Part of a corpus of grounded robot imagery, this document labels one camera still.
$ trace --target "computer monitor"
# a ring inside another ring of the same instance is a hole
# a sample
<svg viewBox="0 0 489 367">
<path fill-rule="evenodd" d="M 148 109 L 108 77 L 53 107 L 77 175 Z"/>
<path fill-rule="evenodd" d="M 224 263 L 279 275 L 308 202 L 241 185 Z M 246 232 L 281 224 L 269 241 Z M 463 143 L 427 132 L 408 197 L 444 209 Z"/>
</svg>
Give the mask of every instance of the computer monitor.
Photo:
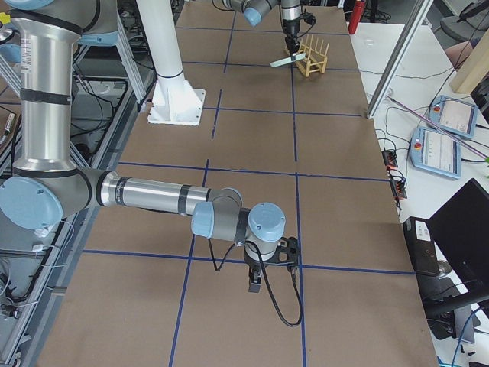
<svg viewBox="0 0 489 367">
<path fill-rule="evenodd" d="M 473 303 L 489 307 L 489 193 L 475 179 L 469 180 L 433 214 L 427 226 L 468 289 L 447 300 L 445 307 L 441 303 L 430 310 L 447 312 Z M 489 316 L 489 309 L 484 312 Z"/>
</svg>

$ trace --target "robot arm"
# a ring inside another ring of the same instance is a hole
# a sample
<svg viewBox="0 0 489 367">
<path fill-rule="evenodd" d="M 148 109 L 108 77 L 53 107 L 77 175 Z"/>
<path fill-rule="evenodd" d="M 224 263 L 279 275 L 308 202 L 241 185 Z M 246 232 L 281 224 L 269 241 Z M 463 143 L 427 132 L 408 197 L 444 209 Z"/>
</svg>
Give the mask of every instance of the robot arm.
<svg viewBox="0 0 489 367">
<path fill-rule="evenodd" d="M 73 45 L 84 37 L 98 45 L 114 41 L 110 34 L 116 30 L 112 21 L 116 1 L 7 3 L 15 8 L 11 21 L 21 32 L 22 48 L 23 149 L 12 168 L 15 176 L 0 186 L 0 208 L 12 222 L 39 229 L 87 207 L 133 206 L 192 216 L 195 235 L 244 246 L 251 291 L 259 288 L 263 262 L 297 266 L 296 240 L 283 238 L 285 215 L 272 203 L 246 209 L 233 189 L 120 177 L 74 165 L 70 160 Z"/>
<path fill-rule="evenodd" d="M 316 23 L 314 15 L 303 10 L 300 0 L 222 0 L 222 3 L 226 8 L 243 13 L 253 27 L 261 23 L 276 5 L 280 5 L 282 31 L 291 55 L 299 51 L 300 21 L 304 20 L 309 25 Z"/>
</svg>

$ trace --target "red fire extinguisher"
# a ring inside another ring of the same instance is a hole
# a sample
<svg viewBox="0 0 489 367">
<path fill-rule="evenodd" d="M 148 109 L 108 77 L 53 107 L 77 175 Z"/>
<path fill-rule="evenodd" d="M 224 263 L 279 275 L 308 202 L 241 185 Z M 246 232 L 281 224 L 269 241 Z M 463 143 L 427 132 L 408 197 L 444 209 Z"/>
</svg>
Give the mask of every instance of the red fire extinguisher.
<svg viewBox="0 0 489 367">
<path fill-rule="evenodd" d="M 348 26 L 348 33 L 355 34 L 357 31 L 358 22 L 361 19 L 361 16 L 364 14 L 365 9 L 365 1 L 357 0 L 355 2 L 355 6 L 353 7 L 353 13 L 350 18 L 350 25 Z"/>
</svg>

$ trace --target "brown cardboard table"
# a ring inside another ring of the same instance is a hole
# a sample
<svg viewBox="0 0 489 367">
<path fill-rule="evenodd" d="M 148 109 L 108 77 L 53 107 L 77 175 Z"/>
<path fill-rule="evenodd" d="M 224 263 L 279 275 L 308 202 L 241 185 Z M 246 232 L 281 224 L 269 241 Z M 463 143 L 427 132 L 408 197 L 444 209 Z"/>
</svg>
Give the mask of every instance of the brown cardboard table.
<svg viewBox="0 0 489 367">
<path fill-rule="evenodd" d="M 285 57 L 276 11 L 251 28 L 187 2 L 177 33 L 186 78 L 207 91 L 202 121 L 140 114 L 118 168 L 278 204 L 302 246 L 303 323 L 284 326 L 264 286 L 248 293 L 242 249 L 215 273 L 189 218 L 101 209 L 39 367 L 437 365 L 342 10 L 310 11 L 330 48 L 306 80 L 268 66 Z M 293 320 L 287 270 L 269 273 Z"/>
</svg>

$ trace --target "chair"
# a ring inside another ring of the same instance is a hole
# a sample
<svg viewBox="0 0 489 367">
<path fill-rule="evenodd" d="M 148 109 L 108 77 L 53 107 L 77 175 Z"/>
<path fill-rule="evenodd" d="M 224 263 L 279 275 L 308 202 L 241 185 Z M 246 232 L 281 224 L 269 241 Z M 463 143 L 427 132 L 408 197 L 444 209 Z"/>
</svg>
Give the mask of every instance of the chair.
<svg viewBox="0 0 489 367">
<path fill-rule="evenodd" d="M 477 37 L 482 37 L 485 31 L 489 28 L 488 13 L 489 8 L 485 8 L 476 15 L 462 21 L 459 16 L 443 18 L 440 21 L 440 28 L 438 29 L 442 29 L 449 37 L 458 42 L 465 42 Z"/>
</svg>

